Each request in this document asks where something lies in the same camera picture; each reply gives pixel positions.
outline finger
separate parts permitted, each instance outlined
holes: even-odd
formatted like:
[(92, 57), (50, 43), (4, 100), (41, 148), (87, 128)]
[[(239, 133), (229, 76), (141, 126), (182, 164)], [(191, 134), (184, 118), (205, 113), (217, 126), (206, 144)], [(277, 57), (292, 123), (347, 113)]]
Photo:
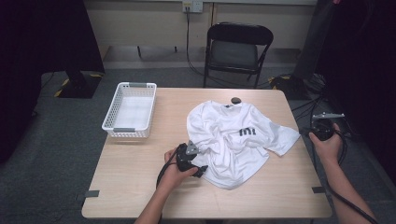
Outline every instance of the finger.
[(320, 142), (320, 140), (314, 133), (309, 133), (309, 138), (311, 139), (312, 143), (314, 143), (314, 145)]
[(175, 152), (175, 150), (176, 150), (176, 148), (165, 152), (165, 154), (164, 154), (165, 162), (169, 161), (169, 159), (171, 158), (171, 156)]
[(183, 172), (182, 174), (183, 174), (183, 177), (186, 178), (186, 177), (192, 176), (197, 171), (198, 171), (198, 167), (192, 167), (189, 170)]
[(334, 127), (335, 130), (337, 130), (338, 132), (340, 132), (340, 127), (338, 126), (337, 123), (333, 123), (332, 126)]

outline wrist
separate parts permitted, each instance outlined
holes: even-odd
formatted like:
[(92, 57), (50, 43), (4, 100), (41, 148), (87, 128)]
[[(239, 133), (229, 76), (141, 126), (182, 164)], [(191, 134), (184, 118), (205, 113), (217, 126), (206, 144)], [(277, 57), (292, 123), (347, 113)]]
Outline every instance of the wrist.
[(170, 194), (171, 194), (171, 191), (166, 190), (166, 189), (160, 189), (160, 188), (157, 188), (154, 192), (154, 195), (156, 198), (159, 198), (164, 201), (166, 201), (168, 199)]
[(160, 182), (160, 185), (158, 185), (158, 188), (155, 191), (168, 197), (172, 193), (173, 189)]
[(338, 160), (336, 158), (326, 158), (322, 159), (320, 158), (320, 162), (323, 164), (323, 166), (333, 166), (337, 165), (338, 166)]

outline black print on t-shirt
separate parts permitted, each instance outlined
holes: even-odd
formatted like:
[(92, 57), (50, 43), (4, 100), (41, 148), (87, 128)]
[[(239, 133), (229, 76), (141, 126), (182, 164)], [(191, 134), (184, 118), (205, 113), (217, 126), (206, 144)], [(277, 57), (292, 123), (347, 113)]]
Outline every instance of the black print on t-shirt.
[(239, 130), (239, 135), (243, 136), (243, 135), (256, 135), (256, 130), (254, 128), (250, 129), (250, 128), (245, 128), (245, 129), (241, 129)]

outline chair backrest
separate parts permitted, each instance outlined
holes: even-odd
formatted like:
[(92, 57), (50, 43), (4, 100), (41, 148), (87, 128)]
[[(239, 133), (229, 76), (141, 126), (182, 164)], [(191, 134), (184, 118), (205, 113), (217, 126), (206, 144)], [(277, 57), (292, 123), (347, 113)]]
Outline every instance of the chair backrest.
[(210, 46), (212, 40), (269, 47), (274, 40), (274, 35), (269, 29), (261, 25), (220, 22), (207, 31), (207, 45)]

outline wooden table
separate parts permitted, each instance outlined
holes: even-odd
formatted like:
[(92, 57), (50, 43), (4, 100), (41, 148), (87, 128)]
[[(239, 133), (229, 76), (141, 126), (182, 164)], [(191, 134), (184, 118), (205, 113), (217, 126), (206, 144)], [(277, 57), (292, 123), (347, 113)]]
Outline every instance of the wooden table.
[[(165, 151), (188, 142), (186, 120), (198, 104), (231, 98), (254, 104), (273, 122), (298, 130), (282, 91), (157, 89), (147, 139), (107, 137), (82, 215), (87, 218), (138, 217), (155, 190)], [(238, 189), (219, 189), (203, 178), (185, 180), (169, 197), (163, 218), (316, 218), (332, 210), (300, 138), (283, 157), (270, 153), (264, 166)]]

